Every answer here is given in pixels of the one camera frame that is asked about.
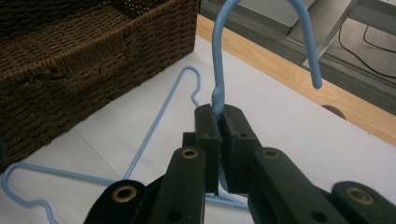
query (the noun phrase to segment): white table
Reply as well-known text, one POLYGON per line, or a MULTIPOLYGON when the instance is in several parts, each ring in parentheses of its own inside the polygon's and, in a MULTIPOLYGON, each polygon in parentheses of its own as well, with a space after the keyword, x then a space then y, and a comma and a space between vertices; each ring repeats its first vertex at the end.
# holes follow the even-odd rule
MULTIPOLYGON (((241 108, 265 147, 285 151, 318 187, 353 180, 396 203, 396 148, 336 117, 299 93, 224 52, 226 103, 241 108)), ((198 101, 214 87, 211 46, 197 37, 195 52, 92 114, 25 162, 121 179, 160 110, 178 73, 192 65, 202 74, 198 101)), ((189 72, 168 106, 131 178, 148 184, 163 175, 183 132, 193 131, 189 72)), ((82 223, 106 186, 56 175, 15 170, 12 190, 26 200, 46 199, 59 223, 82 223)), ((0 190, 0 223, 47 223, 42 207, 24 208, 0 190)), ((205 223, 252 223, 247 211, 208 204, 205 223)))

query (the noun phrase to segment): black plastic part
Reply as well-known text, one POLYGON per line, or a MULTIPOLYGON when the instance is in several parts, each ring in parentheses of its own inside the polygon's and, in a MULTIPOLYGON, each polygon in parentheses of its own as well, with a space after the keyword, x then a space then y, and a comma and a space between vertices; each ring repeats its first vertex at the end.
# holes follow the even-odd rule
POLYGON ((395 205, 362 184, 351 181, 335 184, 331 201, 350 223, 396 223, 395 205))
POLYGON ((161 183, 163 182, 163 176, 154 180, 149 185, 146 186, 146 199, 143 201, 141 208, 139 209, 139 213, 137 214, 137 218, 134 221, 136 224, 144 224, 149 221, 149 217, 151 216, 152 207, 155 203, 155 199, 157 198, 158 191, 160 190, 161 183))
POLYGON ((252 178, 249 194, 247 196, 248 210, 255 224, 276 224, 276 215, 265 198, 259 183, 252 178))
POLYGON ((282 151, 270 147, 255 150, 252 168, 277 224, 347 223, 282 151))
POLYGON ((203 223, 204 211, 205 152, 180 148, 169 163, 148 223, 203 223))
POLYGON ((84 224, 131 224, 137 219, 146 187, 133 180, 110 185, 93 205, 84 224))
POLYGON ((207 193, 219 194, 219 158, 221 137, 210 105, 195 109, 195 133, 183 134, 183 147, 196 146, 206 153, 205 185, 207 193))
POLYGON ((221 121, 221 161, 231 193, 248 193, 252 171, 250 157, 260 141, 239 108, 226 105, 221 121))

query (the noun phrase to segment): screw hole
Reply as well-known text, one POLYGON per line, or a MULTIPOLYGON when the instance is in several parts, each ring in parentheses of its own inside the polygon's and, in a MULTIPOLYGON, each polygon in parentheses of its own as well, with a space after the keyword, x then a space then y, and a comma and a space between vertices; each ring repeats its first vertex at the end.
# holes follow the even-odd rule
POLYGON ((128 203, 134 196, 136 196, 137 190, 133 186, 121 186, 113 192, 113 200, 116 203, 128 203))
POLYGON ((168 213, 169 221, 177 222, 177 221, 180 221, 182 217, 183 217, 183 214, 181 214, 181 212, 177 211, 177 210, 172 210, 168 213))
POLYGON ((277 159, 279 158, 279 154, 277 152, 271 150, 271 149, 265 149, 264 152, 262 153, 264 157, 268 159, 277 159))
POLYGON ((346 190, 346 193, 350 199, 352 199, 357 203, 361 203, 365 205, 370 205, 374 203, 373 196, 362 189, 349 188, 346 190))
POLYGON ((181 155, 186 159, 193 159, 198 156, 198 152, 195 149, 184 149, 181 155))
POLYGON ((318 211, 312 211, 311 212, 311 217, 315 221, 322 222, 322 223, 327 222, 327 220, 328 220, 327 217, 323 213, 318 212, 318 211))

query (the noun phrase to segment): blue wire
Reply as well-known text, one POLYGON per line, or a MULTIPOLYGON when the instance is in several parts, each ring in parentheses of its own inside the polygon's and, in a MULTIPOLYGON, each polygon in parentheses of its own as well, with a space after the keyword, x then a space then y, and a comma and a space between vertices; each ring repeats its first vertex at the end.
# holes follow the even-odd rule
POLYGON ((140 146, 139 150, 137 151, 136 155, 134 156, 134 160, 132 161, 131 165, 129 166, 128 171, 126 172, 123 179, 127 179, 131 175, 132 170, 134 169, 137 162, 139 161, 140 156, 142 155, 144 149, 146 148, 146 145, 148 144, 150 137, 152 136, 155 128, 157 127, 157 124, 160 122, 160 119, 163 116, 163 112, 165 111, 166 107, 168 107, 169 102, 172 99, 172 96, 174 95, 175 90, 178 86, 178 83, 180 83, 180 80, 183 77, 186 70, 191 70, 197 76, 197 87, 196 87, 195 91, 192 93, 191 99, 194 102, 196 107, 199 106, 198 101, 195 99, 195 96, 198 93, 198 91, 201 89, 201 75, 200 75, 199 71, 197 69, 195 69, 194 67, 185 66, 181 70, 180 74, 178 75, 177 80, 176 80, 172 90, 169 92, 168 97, 166 97, 166 100, 163 103, 163 107, 161 108, 160 112, 158 113, 157 118, 155 118, 154 122, 152 123, 151 128, 149 129, 148 134, 145 137, 145 140, 143 141, 142 145, 140 146))
MULTIPOLYGON (((159 120, 161 119, 163 112, 165 110, 165 108, 169 105, 169 102, 173 96, 173 94, 175 93, 175 90, 178 86, 178 83, 180 82, 181 78, 183 77, 184 73, 186 72, 186 70, 191 70, 195 73, 195 75, 197 76, 197 87, 195 89, 195 91, 192 93, 191 95, 191 99, 193 101, 193 103, 195 104, 196 107, 199 106, 198 101, 196 100, 195 96, 198 93, 198 91, 201 89, 201 75, 198 72, 197 69, 195 69, 194 67, 191 66, 186 66, 182 69, 182 71, 180 72, 176 83, 174 84, 174 87, 172 88, 172 90, 169 92, 168 97, 166 98, 162 109, 160 110, 160 113, 158 114, 157 118, 155 119, 154 123, 152 124, 150 131, 148 132, 148 135, 145 138, 144 143, 142 144, 142 146, 139 148, 139 152, 135 158, 134 161, 132 162, 130 169, 127 172, 127 175, 125 175, 125 178, 128 178, 128 174, 130 174, 132 172, 132 170, 134 169, 135 164, 137 163, 141 153, 143 152, 144 148, 147 145, 147 142, 149 141, 150 137, 152 136, 152 133, 154 132, 159 120)), ((23 163, 23 162, 15 162, 13 164, 11 164, 6 171, 4 172, 2 179, 1 179, 1 186, 3 191, 6 193, 6 195, 12 199, 14 202, 20 204, 21 206, 24 207, 29 207, 29 206, 34 206, 34 205, 42 205, 44 206, 44 208, 46 209, 47 212, 47 219, 49 221, 49 223, 51 224, 58 224, 58 222, 55 220, 55 218, 53 217, 53 213, 52 213, 52 209, 50 207, 50 204, 45 201, 45 200, 33 200, 33 201, 25 201, 24 199, 22 199, 21 197, 19 197, 18 195, 16 195, 12 190, 10 190, 7 181, 8 178, 11 174, 11 172, 16 169, 16 168, 23 168, 23 169, 30 169, 30 170, 36 170, 36 171, 40 171, 40 172, 44 172, 44 173, 50 173, 50 174, 56 174, 56 175, 63 175, 63 176, 68 176, 68 177, 73 177, 76 179, 82 179, 82 180, 88 180, 91 182, 97 182, 97 183, 101 183, 101 184, 107 184, 107 185, 111 185, 113 183, 115 183, 117 180, 111 180, 111 179, 106 179, 106 178, 102 178, 102 177, 97 177, 97 176, 92 176, 92 175, 84 175, 84 174, 79 174, 79 173, 74 173, 74 172, 69 172, 69 171, 64 171, 64 170, 59 170, 59 169, 54 169, 54 168, 49 168, 49 167, 45 167, 45 166, 39 166, 39 165, 33 165, 33 164, 28 164, 28 163, 23 163)), ((230 197, 228 195, 225 195, 223 193, 220 193, 218 198, 213 198, 210 195, 206 196, 206 199, 209 202, 212 203, 220 203, 220 204, 224 204, 224 205, 230 205, 230 206, 234 206, 237 208, 243 208, 243 209, 248 209, 248 206, 245 203, 239 202, 238 200, 234 199, 233 197, 230 197)))
POLYGON ((49 220, 49 223, 51 224, 58 224, 58 222, 55 220, 52 214, 52 209, 50 207, 50 204, 45 201, 45 200, 33 200, 33 201, 25 201, 18 195, 16 195, 12 190, 9 189, 7 180, 11 172, 16 169, 16 168, 23 168, 23 169, 30 169, 30 170, 36 170, 40 172, 45 172, 45 173, 50 173, 50 174, 56 174, 56 175, 63 175, 63 176, 68 176, 68 177, 73 177, 76 179, 83 179, 83 180, 89 180, 91 182, 97 182, 101 184, 112 184, 116 182, 116 180, 111 180, 111 179, 105 179, 101 177, 96 177, 92 175, 83 175, 83 174, 78 174, 74 172, 69 172, 69 171, 63 171, 63 170, 58 170, 58 169, 53 169, 45 166, 39 166, 39 165, 33 165, 33 164, 28 164, 28 163, 22 163, 22 162, 16 162, 8 166, 6 171, 4 172, 2 178, 1 178, 1 187, 3 191, 6 193, 6 195, 14 200, 16 203, 20 204, 21 206, 24 207, 29 207, 29 206, 34 206, 34 205, 42 205, 46 209, 47 212, 47 219, 49 220))
POLYGON ((320 75, 319 59, 308 11, 306 10, 303 0, 288 0, 288 2, 296 10, 300 19, 300 24, 303 26, 305 49, 308 56, 309 69, 311 70, 312 85, 315 89, 320 89, 322 87, 322 80, 320 75))
MULTIPOLYGON (((212 55, 216 82, 215 89, 212 92, 212 111, 218 121, 220 121, 221 119, 221 112, 223 111, 225 104, 224 74, 221 53, 222 30, 231 10, 233 10, 233 8, 240 1, 241 0, 228 0, 224 3, 218 16, 216 17, 212 33, 212 55)), ((312 26, 308 11, 306 10, 304 1, 288 1, 296 10, 297 15, 300 18, 301 25, 303 26, 304 42, 306 47, 306 53, 308 55, 309 67, 311 69, 312 83, 316 89, 319 89, 322 86, 322 82, 318 65, 318 55, 315 48, 315 39, 312 32, 312 26)))
POLYGON ((218 121, 221 118, 221 112, 224 109, 225 103, 224 75, 221 52, 222 31, 225 22, 227 21, 228 15, 239 2, 240 0, 228 0, 224 3, 218 16, 216 17, 215 26, 212 33, 213 68, 216 82, 215 89, 212 92, 212 112, 218 121))

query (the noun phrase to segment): wicker basket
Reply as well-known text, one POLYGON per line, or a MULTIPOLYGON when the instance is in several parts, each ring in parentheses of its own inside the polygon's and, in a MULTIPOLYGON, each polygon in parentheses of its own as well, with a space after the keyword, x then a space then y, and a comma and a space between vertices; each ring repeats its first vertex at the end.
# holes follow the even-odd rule
POLYGON ((0 172, 194 48, 198 0, 5 2, 0 172))

